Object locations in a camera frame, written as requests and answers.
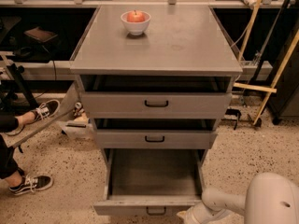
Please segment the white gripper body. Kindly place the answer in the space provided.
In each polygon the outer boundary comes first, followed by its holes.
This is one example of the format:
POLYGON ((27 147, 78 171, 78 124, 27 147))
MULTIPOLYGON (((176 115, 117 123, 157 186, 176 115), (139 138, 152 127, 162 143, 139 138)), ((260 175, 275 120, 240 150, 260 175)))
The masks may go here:
POLYGON ((184 224, 208 224, 212 221, 221 220, 231 214, 231 211, 221 209, 220 211, 212 210, 203 203, 199 203, 186 211, 184 224))

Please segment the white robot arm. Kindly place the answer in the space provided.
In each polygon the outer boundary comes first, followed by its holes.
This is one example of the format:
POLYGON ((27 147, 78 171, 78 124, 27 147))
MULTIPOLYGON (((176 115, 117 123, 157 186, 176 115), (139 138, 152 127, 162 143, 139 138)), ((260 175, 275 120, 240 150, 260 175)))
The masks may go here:
POLYGON ((299 224, 299 186, 290 179, 262 173, 254 176, 246 195, 206 188, 202 201, 177 212, 184 224, 208 224, 231 213, 244 217, 244 224, 299 224))

